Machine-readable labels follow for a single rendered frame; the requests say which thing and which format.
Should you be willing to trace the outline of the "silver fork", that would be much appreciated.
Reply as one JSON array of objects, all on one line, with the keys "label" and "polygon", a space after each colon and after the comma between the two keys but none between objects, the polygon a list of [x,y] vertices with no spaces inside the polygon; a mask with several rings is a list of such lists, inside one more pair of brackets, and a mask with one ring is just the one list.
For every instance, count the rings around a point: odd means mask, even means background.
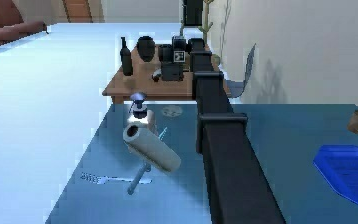
[{"label": "silver fork", "polygon": [[[105,184],[105,183],[110,182],[110,181],[120,181],[120,182],[131,183],[134,180],[136,180],[136,178],[97,176],[97,175],[90,174],[90,173],[85,173],[85,172],[81,173],[80,178],[83,179],[83,180],[89,181],[91,183],[94,183],[94,184],[99,184],[99,185]],[[141,177],[141,178],[138,179],[137,183],[138,184],[150,184],[150,183],[152,183],[152,179]]]}]

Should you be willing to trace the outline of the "grey paper towel roll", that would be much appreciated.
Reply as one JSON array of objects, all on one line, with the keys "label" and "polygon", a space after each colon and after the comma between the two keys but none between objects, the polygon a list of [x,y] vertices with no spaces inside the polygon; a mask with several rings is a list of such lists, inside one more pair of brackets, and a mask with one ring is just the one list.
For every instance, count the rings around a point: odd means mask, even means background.
[{"label": "grey paper towel roll", "polygon": [[181,165],[179,155],[167,146],[158,135],[138,122],[129,124],[123,131],[123,140],[131,153],[165,173],[176,171]]}]

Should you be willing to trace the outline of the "blue glass table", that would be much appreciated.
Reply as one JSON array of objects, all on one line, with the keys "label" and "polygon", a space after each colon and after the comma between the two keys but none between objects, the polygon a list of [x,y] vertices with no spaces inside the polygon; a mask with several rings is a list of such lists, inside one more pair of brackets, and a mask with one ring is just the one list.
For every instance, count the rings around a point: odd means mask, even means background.
[{"label": "blue glass table", "polygon": [[[195,105],[174,118],[153,106],[165,142],[181,157],[170,176],[149,172],[152,183],[133,195],[128,183],[94,184],[81,173],[132,178],[141,162],[122,140],[128,109],[113,105],[45,224],[211,224],[203,161],[195,151]],[[358,224],[358,205],[335,193],[313,164],[322,145],[356,145],[346,128],[352,105],[235,105],[249,117],[248,137],[287,224]]]}]

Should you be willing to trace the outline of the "blue spray bottle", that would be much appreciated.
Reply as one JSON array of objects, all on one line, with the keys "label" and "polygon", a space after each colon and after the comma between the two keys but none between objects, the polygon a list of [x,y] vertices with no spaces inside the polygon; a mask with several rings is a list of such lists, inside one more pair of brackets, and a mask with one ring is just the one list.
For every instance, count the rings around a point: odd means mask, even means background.
[{"label": "blue spray bottle", "polygon": [[147,116],[147,106],[144,105],[147,95],[143,92],[136,92],[130,96],[132,101],[129,112],[137,119]]}]

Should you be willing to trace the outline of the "tan house plant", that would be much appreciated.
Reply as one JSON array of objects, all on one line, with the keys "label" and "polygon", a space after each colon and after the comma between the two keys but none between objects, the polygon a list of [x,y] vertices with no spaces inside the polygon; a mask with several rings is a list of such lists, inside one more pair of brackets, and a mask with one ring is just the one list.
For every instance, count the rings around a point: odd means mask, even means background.
[{"label": "tan house plant", "polygon": [[203,0],[203,22],[202,25],[198,27],[198,29],[202,32],[203,41],[205,44],[208,44],[208,32],[213,26],[213,23],[209,21],[210,5],[213,2],[214,0]]}]

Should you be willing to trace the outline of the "black framed picture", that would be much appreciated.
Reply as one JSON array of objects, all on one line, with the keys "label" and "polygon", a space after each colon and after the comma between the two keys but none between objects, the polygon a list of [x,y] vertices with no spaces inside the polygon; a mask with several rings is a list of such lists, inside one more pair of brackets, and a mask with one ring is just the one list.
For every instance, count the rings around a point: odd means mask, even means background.
[{"label": "black framed picture", "polygon": [[202,25],[203,0],[183,0],[183,21],[185,26]]}]

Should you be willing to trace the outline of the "black vase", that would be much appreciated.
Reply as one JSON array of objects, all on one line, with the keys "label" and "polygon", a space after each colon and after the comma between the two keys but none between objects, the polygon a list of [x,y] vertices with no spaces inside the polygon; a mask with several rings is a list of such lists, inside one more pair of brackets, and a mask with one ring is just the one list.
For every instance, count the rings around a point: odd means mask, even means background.
[{"label": "black vase", "polygon": [[139,57],[144,62],[150,62],[155,55],[155,42],[150,36],[142,36],[137,41],[137,51]]}]

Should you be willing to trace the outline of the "blue tray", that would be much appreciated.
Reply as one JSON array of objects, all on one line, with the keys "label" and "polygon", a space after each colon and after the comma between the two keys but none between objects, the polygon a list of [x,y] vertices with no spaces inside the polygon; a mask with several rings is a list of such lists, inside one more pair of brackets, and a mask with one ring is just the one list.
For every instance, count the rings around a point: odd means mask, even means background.
[{"label": "blue tray", "polygon": [[358,205],[358,146],[322,145],[313,164],[338,195]]}]

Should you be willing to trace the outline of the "red sofa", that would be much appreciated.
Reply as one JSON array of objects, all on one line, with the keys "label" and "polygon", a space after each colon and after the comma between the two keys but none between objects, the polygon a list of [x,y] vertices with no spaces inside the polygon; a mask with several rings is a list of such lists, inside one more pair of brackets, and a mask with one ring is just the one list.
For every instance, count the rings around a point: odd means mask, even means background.
[{"label": "red sofa", "polygon": [[13,0],[0,0],[0,46],[40,32],[47,32],[43,21],[25,22]]}]

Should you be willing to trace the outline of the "black bottle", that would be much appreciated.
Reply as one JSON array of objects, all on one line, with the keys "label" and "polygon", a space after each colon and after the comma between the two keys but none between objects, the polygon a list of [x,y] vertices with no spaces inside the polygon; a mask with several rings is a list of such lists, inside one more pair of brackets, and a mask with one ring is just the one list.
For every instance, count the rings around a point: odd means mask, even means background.
[{"label": "black bottle", "polygon": [[123,74],[125,76],[133,75],[131,51],[127,47],[126,38],[122,37],[122,48],[120,50],[120,57],[122,63]]}]

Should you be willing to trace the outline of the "brown wooden table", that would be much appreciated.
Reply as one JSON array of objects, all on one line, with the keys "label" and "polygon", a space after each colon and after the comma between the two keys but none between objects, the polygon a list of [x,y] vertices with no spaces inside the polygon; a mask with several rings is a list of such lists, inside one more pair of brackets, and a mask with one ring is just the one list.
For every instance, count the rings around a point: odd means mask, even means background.
[{"label": "brown wooden table", "polygon": [[186,53],[184,68],[184,78],[182,81],[162,81],[155,82],[152,74],[160,68],[158,57],[159,44],[155,46],[155,55],[150,62],[144,62],[134,48],[131,51],[133,75],[125,76],[123,69],[120,68],[114,75],[107,87],[103,90],[103,96],[111,96],[114,104],[122,104],[128,101],[135,92],[144,92],[149,101],[190,101],[192,99],[192,77],[189,71],[192,61],[191,54]]}]

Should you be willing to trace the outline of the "grey paper towel holder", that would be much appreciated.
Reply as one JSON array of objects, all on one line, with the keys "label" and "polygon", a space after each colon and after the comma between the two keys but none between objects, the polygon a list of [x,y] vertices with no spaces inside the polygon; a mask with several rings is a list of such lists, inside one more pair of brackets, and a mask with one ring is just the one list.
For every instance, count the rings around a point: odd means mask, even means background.
[{"label": "grey paper towel holder", "polygon": [[136,189],[136,187],[139,185],[139,184],[149,184],[152,182],[151,179],[148,179],[148,178],[144,178],[143,175],[146,173],[146,172],[150,172],[151,171],[151,165],[148,164],[148,163],[144,163],[142,165],[142,167],[138,170],[136,176],[134,177],[134,179],[131,181],[128,189],[127,189],[127,193],[129,195],[133,195],[134,194],[134,191]]}]

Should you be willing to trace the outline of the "grey curved chair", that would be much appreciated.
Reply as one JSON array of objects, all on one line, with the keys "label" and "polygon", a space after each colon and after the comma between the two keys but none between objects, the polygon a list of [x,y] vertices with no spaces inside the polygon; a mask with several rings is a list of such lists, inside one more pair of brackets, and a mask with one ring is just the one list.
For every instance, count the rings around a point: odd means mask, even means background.
[{"label": "grey curved chair", "polygon": [[253,63],[254,63],[255,49],[256,49],[256,45],[253,45],[247,56],[244,80],[241,82],[232,81],[232,80],[226,81],[226,84],[230,90],[231,98],[239,98],[243,94],[248,84],[248,81],[252,73]]}]

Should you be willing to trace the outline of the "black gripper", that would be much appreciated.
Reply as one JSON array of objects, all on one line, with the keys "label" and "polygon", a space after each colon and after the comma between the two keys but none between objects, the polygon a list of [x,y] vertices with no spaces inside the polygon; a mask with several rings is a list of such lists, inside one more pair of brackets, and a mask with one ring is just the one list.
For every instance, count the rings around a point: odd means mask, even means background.
[{"label": "black gripper", "polygon": [[162,44],[158,47],[158,57],[161,68],[152,74],[152,80],[181,81],[183,79],[184,52],[175,50],[171,44]]}]

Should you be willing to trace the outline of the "brown wooden door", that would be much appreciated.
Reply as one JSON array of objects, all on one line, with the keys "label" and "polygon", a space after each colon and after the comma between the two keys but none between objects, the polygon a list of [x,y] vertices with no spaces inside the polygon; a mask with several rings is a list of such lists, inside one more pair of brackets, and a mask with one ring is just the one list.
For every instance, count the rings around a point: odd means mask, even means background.
[{"label": "brown wooden door", "polygon": [[70,23],[92,23],[88,0],[62,0]]}]

